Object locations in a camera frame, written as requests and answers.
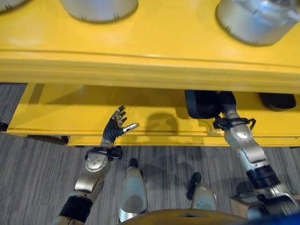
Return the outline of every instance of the silver canister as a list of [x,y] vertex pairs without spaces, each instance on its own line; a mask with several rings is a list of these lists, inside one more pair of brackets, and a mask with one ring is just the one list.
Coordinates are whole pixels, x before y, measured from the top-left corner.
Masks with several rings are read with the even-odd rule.
[[13,9],[27,0],[0,0],[0,12]]
[[109,22],[133,13],[137,0],[60,0],[70,15],[88,22]]
[[216,17],[235,38],[252,45],[272,45],[300,20],[294,0],[221,0]]

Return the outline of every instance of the silver robot arm segment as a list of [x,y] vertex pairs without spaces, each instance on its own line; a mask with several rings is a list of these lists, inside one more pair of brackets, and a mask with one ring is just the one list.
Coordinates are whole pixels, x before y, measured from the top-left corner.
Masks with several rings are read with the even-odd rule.
[[123,106],[119,107],[109,119],[103,131],[100,147],[95,147],[86,153],[83,171],[53,224],[82,225],[87,220],[103,188],[104,179],[110,171],[112,161],[122,158],[121,147],[114,147],[115,139],[138,127],[136,123],[122,127],[127,119],[124,118],[126,114],[124,109]]
[[[294,213],[294,209],[298,210],[299,205],[286,185],[278,179],[263,149],[254,140],[252,131],[247,126],[251,120],[240,118],[236,111],[236,101],[232,92],[222,91],[217,92],[217,95],[223,118],[216,118],[214,126],[220,125],[218,128],[224,130],[224,138],[240,158],[240,164],[253,184],[257,198],[266,205],[271,205],[269,209],[272,211],[274,211],[274,205],[277,205],[276,208],[282,209],[280,213]],[[289,202],[292,207],[282,206],[286,202]]]

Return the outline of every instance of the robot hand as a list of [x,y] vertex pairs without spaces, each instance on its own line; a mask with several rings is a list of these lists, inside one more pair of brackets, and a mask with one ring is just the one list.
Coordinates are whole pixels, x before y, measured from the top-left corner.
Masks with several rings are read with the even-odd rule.
[[129,126],[122,127],[123,123],[127,120],[127,117],[124,117],[126,114],[124,109],[124,106],[120,106],[109,119],[103,131],[102,147],[113,147],[113,143],[117,137],[139,126],[137,123],[133,123]]
[[126,114],[124,109],[124,106],[119,107],[109,119],[103,131],[100,147],[88,150],[83,171],[75,188],[53,224],[82,225],[85,223],[103,188],[105,176],[111,168],[112,161],[122,157],[122,149],[120,146],[114,148],[114,141],[120,135],[138,127],[137,123],[122,127],[127,119],[123,118]]

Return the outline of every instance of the yellow shelf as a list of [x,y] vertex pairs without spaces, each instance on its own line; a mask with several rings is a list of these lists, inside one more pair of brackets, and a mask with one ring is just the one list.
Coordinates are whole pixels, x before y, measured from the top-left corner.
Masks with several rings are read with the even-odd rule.
[[[234,94],[241,117],[257,120],[253,129],[255,137],[269,140],[281,138],[281,141],[287,138],[294,141],[293,145],[300,145],[300,130],[295,126],[300,124],[300,104],[292,110],[274,112],[262,105],[258,94]],[[300,95],[295,97],[299,103]],[[212,127],[213,119],[190,118],[184,91],[170,89],[29,84],[7,133],[93,138],[102,134],[111,114],[120,105],[127,106],[127,124],[140,123],[138,129],[121,139],[122,143],[132,144],[137,141],[141,144],[190,145],[195,142],[195,145],[201,145],[203,142],[204,145],[224,145],[223,139],[221,142],[220,139],[204,141],[205,137],[223,137],[223,132]]]
[[[72,135],[68,146],[99,145],[102,136]],[[261,146],[283,147],[299,146],[300,138],[295,137],[257,137],[255,140]],[[224,137],[199,136],[138,136],[125,135],[118,138],[116,145],[186,145],[186,146],[228,146]]]
[[229,36],[219,0],[139,0],[130,17],[90,24],[58,0],[0,15],[0,82],[300,94],[300,23],[273,46]]

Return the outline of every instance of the black joint cover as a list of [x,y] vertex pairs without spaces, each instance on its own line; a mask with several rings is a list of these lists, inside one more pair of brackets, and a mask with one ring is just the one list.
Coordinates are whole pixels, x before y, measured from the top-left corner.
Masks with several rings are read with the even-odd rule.
[[80,196],[70,196],[60,212],[60,216],[79,220],[83,223],[87,220],[93,202]]
[[280,183],[280,180],[270,165],[250,170],[246,174],[255,188],[266,188]]

